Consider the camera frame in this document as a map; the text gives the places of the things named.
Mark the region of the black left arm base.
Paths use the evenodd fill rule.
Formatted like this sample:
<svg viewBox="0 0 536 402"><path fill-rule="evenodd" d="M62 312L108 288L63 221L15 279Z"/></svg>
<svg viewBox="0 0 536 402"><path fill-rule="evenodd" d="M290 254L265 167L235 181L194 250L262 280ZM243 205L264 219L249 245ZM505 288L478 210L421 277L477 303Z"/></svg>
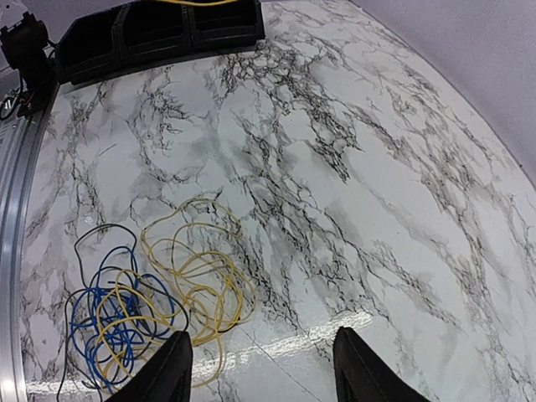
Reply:
<svg viewBox="0 0 536 402"><path fill-rule="evenodd" d="M58 82L52 56L44 49L50 44L44 22L25 12L20 22L11 28L1 28L1 50L9 67L19 75L19 89L10 112L1 116L3 121L12 114L31 116L46 109Z"/></svg>

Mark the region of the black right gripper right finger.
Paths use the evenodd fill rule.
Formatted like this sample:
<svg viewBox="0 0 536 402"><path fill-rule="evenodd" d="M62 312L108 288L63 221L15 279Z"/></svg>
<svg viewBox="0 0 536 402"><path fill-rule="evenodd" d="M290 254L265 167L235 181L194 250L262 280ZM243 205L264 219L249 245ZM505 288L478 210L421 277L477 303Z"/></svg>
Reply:
<svg viewBox="0 0 536 402"><path fill-rule="evenodd" d="M340 327L332 346L338 402L419 401L411 388L350 327Z"/></svg>

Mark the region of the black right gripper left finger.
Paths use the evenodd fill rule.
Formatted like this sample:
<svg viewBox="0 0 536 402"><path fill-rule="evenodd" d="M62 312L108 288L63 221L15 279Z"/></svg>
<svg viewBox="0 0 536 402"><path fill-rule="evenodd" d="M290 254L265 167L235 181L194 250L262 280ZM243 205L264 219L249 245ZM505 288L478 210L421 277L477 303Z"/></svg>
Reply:
<svg viewBox="0 0 536 402"><path fill-rule="evenodd" d="M188 332L176 331L133 379L114 393L114 402L190 401L193 349Z"/></svg>

